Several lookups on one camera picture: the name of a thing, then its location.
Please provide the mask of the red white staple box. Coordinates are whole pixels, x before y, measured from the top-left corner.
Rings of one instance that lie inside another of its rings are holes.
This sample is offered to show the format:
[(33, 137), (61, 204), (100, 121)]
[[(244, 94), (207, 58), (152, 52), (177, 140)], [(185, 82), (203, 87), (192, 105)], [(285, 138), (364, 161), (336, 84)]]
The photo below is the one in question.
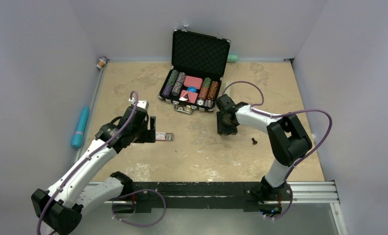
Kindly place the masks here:
[(157, 141), (172, 141), (174, 138), (173, 133), (169, 132), (156, 132), (156, 140)]

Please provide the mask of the green stapler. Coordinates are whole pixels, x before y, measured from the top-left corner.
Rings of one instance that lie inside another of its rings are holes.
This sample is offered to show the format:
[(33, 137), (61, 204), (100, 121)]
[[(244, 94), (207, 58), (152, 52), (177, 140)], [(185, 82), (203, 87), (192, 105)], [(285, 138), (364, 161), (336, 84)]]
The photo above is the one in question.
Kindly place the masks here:
[(225, 85), (225, 94), (227, 94), (228, 96), (230, 96), (230, 82), (226, 82), (226, 85)]

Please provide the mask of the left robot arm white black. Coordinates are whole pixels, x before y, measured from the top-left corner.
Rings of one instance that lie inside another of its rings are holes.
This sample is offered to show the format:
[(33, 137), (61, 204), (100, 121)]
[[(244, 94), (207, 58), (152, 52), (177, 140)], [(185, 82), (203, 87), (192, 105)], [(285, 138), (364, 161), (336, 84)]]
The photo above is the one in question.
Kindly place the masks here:
[(31, 195), (32, 205), (42, 224), (51, 234), (69, 235), (83, 216), (107, 200), (127, 200), (136, 193), (133, 180), (121, 172), (112, 173), (107, 180), (88, 187), (91, 179), (122, 149), (132, 143), (154, 143), (154, 116), (148, 115), (148, 102), (130, 105), (125, 114), (103, 125), (78, 161), (48, 189), (36, 189)]

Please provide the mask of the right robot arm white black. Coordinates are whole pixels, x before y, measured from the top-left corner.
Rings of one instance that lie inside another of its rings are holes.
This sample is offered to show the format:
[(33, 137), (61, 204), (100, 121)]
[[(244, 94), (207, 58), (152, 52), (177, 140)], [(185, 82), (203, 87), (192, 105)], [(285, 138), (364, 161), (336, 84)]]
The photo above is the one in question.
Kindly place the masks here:
[(217, 133), (221, 136), (236, 135), (237, 126), (245, 125), (268, 135), (274, 161), (261, 180), (260, 193), (273, 199), (285, 185), (292, 165), (312, 149), (312, 142), (295, 114), (277, 117), (275, 114), (254, 112), (245, 102), (237, 104), (228, 96), (217, 98)]

